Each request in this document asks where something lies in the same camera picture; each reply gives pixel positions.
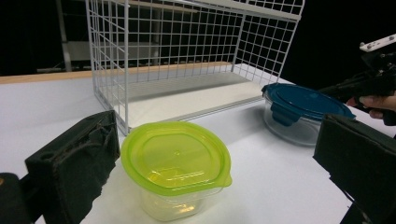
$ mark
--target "white table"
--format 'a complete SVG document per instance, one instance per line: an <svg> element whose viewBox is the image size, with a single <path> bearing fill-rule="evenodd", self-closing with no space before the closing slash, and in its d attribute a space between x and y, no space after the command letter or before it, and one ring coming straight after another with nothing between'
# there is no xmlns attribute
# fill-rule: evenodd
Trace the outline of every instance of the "white table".
<svg viewBox="0 0 396 224"><path fill-rule="evenodd" d="M0 172L22 178L24 160L89 115L104 111L89 78L0 85ZM263 102L192 119L216 134L232 159L233 183L206 200L204 210L171 223L339 223L350 201L312 158L271 134ZM357 119L393 136L395 129L351 108ZM124 136L119 132L120 143ZM137 203L137 186L120 160L82 223L161 223ZM40 218L37 223L45 223Z"/></svg>

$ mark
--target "blue lid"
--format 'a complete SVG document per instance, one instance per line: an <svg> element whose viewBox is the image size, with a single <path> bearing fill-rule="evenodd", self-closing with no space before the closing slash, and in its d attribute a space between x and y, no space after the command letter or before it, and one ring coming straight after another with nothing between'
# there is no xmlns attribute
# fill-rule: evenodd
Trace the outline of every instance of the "blue lid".
<svg viewBox="0 0 396 224"><path fill-rule="evenodd" d="M271 105L273 119L285 126L290 126L300 117L322 121L325 114L355 118L346 105L319 91L305 87L274 83L264 86L262 92L266 94L267 100L273 102Z"/></svg>

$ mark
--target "clear plastic container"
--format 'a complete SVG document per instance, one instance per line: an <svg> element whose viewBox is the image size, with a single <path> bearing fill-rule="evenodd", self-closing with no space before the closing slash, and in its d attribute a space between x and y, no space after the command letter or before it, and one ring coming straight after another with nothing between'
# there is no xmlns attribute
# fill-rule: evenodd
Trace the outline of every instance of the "clear plastic container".
<svg viewBox="0 0 396 224"><path fill-rule="evenodd" d="M185 121L136 128L122 144L121 161L141 187L143 209L161 221L196 214L205 197L232 183L227 147L209 130Z"/></svg>
<svg viewBox="0 0 396 224"><path fill-rule="evenodd" d="M297 85L274 83L262 89L264 121L277 136L295 145L314 147L325 114L355 118L341 102Z"/></svg>

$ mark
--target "black background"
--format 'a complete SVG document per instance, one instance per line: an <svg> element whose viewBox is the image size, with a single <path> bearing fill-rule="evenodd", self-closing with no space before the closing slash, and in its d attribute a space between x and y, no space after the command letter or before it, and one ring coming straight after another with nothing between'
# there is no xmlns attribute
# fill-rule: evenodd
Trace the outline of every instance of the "black background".
<svg viewBox="0 0 396 224"><path fill-rule="evenodd" d="M396 34L393 1L307 0L281 77L320 89L366 70L360 42ZM87 39L85 3L63 0L68 40ZM0 1L0 76L62 66L55 1Z"/></svg>

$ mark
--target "white wire grid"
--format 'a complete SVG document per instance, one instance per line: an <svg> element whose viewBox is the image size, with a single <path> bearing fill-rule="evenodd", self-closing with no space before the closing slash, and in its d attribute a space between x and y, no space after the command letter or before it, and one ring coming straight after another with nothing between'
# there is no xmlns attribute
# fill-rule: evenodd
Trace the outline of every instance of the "white wire grid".
<svg viewBox="0 0 396 224"><path fill-rule="evenodd" d="M130 83L279 78L304 0L86 0L93 86L128 133Z"/></svg>

